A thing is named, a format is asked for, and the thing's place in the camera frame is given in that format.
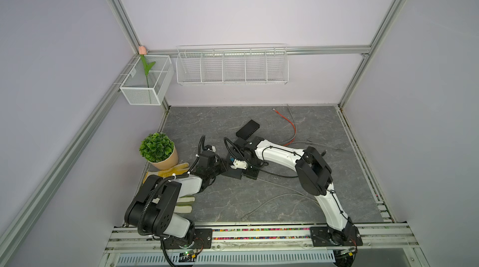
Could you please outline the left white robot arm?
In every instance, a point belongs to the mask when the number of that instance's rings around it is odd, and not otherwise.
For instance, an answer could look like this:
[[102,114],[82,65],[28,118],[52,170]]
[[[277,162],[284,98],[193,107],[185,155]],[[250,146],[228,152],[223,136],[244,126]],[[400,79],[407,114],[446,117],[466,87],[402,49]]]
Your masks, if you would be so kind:
[[124,222],[141,236],[175,237],[191,240],[194,222],[177,215],[181,197],[203,192],[216,177],[227,171],[228,162],[213,151],[203,151],[193,167],[181,175],[151,175],[140,187],[124,215]]

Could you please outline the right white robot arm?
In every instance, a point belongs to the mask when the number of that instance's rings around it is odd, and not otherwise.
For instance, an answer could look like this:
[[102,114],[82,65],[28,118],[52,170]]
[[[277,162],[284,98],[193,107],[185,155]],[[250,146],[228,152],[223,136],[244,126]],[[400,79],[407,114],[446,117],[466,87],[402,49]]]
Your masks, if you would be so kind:
[[334,245],[352,244],[357,247],[358,228],[344,211],[334,188],[332,170],[314,147],[293,149],[256,137],[244,145],[224,138],[232,166],[261,170],[270,163],[296,172],[302,188],[318,202],[326,218],[329,240]]

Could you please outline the beige plant pot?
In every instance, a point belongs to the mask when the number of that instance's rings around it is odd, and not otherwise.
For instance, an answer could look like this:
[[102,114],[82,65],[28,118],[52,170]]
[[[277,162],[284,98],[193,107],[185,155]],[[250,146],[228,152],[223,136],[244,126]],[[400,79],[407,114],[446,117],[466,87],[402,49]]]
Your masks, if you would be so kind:
[[160,171],[165,171],[172,168],[179,163],[177,148],[174,148],[172,154],[164,161],[148,163]]

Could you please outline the green artificial plant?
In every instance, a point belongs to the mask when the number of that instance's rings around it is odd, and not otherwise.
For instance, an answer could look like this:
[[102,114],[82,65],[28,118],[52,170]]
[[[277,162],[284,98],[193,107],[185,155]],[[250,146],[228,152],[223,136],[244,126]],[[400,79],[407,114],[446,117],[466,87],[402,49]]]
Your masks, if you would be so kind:
[[168,159],[174,151],[174,142],[163,132],[149,134],[141,143],[139,152],[152,163]]

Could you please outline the white mesh square basket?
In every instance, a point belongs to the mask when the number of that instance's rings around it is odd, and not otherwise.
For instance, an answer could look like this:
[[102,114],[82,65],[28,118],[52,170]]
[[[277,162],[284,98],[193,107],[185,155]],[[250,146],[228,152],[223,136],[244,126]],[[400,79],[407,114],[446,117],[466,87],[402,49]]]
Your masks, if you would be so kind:
[[120,85],[130,105],[160,106],[174,76],[169,56],[140,55]]

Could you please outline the pink artificial tulip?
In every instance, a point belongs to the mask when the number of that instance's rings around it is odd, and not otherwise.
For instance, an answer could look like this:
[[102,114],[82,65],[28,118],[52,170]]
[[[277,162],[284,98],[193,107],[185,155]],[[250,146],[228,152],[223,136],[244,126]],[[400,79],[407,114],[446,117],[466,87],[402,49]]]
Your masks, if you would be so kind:
[[141,59],[141,62],[143,64],[143,70],[144,70],[144,75],[145,75],[145,80],[146,80],[146,83],[147,83],[147,87],[149,88],[150,84],[149,84],[148,75],[149,75],[150,70],[156,64],[156,62],[155,61],[152,61],[152,62],[147,61],[145,56],[148,54],[148,50],[146,49],[145,46],[139,46],[138,47],[138,53],[140,55],[140,59]]

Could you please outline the small ribbed black switch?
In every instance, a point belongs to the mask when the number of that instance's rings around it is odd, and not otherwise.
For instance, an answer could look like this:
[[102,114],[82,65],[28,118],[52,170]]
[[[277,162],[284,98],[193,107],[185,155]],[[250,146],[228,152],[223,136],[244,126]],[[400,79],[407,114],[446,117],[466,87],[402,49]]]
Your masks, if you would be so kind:
[[236,132],[236,136],[243,140],[247,140],[259,128],[260,125],[256,121],[251,119],[240,130]]

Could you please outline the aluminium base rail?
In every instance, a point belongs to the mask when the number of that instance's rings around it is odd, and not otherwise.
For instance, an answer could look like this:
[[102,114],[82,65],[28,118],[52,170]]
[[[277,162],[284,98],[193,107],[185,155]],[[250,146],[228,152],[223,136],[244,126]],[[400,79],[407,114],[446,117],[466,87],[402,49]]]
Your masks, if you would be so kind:
[[356,242],[328,245],[316,223],[200,223],[198,238],[162,251],[158,238],[135,228],[112,231],[102,267],[427,267],[406,223],[358,224]]

